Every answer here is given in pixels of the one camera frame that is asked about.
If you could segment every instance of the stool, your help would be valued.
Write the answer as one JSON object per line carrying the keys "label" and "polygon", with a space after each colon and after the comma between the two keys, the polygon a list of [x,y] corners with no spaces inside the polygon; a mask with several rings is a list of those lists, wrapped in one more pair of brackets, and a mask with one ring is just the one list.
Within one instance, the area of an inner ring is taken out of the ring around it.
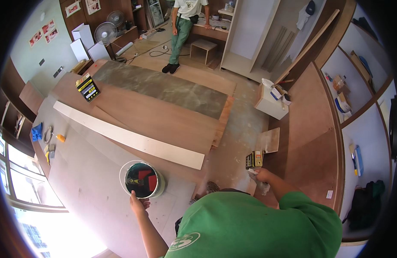
{"label": "stool", "polygon": [[213,59],[216,58],[216,55],[217,55],[216,46],[217,46],[217,44],[207,41],[207,40],[204,40],[204,39],[196,40],[193,43],[191,43],[190,58],[192,56],[197,57],[199,55],[199,53],[202,52],[201,49],[204,49],[206,51],[204,64],[207,65],[208,63],[213,61]]}

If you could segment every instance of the green t-shirt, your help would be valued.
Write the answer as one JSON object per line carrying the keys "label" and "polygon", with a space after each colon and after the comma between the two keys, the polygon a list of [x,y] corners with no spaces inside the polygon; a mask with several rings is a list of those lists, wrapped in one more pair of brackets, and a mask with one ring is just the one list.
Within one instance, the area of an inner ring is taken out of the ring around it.
{"label": "green t-shirt", "polygon": [[301,192],[280,210],[239,192],[215,192],[191,205],[165,258],[335,257],[342,223],[334,210]]}

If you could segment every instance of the yellow label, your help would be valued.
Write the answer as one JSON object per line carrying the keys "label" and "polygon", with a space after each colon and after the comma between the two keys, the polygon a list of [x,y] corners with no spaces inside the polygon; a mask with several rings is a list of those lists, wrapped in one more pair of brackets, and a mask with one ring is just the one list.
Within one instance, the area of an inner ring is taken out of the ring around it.
{"label": "yellow label", "polygon": [[78,91],[81,92],[81,90],[83,90],[88,84],[90,84],[92,82],[92,79],[87,81]]}

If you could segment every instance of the poster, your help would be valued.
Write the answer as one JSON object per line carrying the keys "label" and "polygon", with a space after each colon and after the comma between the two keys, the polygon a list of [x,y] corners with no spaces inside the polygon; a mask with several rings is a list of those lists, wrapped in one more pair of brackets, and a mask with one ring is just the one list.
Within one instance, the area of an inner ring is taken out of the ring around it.
{"label": "poster", "polygon": [[42,38],[41,30],[35,33],[35,35],[29,40],[29,45],[33,47],[35,43]]}
{"label": "poster", "polygon": [[81,7],[79,6],[79,2],[80,1],[77,1],[69,6],[65,7],[65,11],[67,13],[67,18],[81,9]]}
{"label": "poster", "polygon": [[85,0],[87,3],[88,14],[91,15],[99,10],[101,10],[101,4],[99,0]]}
{"label": "poster", "polygon": [[45,36],[46,44],[49,44],[58,35],[58,29],[54,28],[50,33]]}
{"label": "poster", "polygon": [[44,35],[46,35],[48,32],[50,32],[53,28],[55,28],[55,22],[52,20],[49,21],[49,23],[46,23],[42,27],[42,32]]}

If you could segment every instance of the paint brush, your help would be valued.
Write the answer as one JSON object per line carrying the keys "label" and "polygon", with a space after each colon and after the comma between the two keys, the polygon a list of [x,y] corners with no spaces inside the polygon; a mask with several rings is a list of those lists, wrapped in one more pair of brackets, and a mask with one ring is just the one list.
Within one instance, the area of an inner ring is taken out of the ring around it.
{"label": "paint brush", "polygon": [[356,158],[355,158],[355,155],[353,154],[355,152],[355,145],[353,145],[353,144],[349,145],[349,151],[351,152],[353,166],[355,168],[355,175],[357,175]]}

